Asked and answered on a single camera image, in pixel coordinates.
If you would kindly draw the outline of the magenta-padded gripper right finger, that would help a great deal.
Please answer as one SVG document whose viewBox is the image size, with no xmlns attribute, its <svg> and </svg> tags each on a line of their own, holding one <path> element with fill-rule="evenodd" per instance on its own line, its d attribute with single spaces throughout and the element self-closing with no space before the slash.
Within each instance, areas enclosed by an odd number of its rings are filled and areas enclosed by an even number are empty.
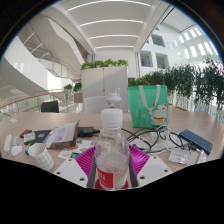
<svg viewBox="0 0 224 224">
<path fill-rule="evenodd" d="M 172 174 L 171 169 L 158 156 L 149 156 L 133 146 L 129 146 L 129 149 L 130 183 L 133 188 L 143 187 Z"/>
</svg>

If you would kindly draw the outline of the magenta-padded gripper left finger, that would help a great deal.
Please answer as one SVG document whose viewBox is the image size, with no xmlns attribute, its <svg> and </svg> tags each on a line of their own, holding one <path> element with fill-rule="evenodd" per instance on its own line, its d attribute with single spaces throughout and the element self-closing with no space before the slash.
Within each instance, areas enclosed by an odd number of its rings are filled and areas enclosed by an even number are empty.
<svg viewBox="0 0 224 224">
<path fill-rule="evenodd" d="M 93 189 L 96 177 L 94 150 L 92 147 L 76 158 L 65 160 L 54 174 L 78 186 Z"/>
</svg>

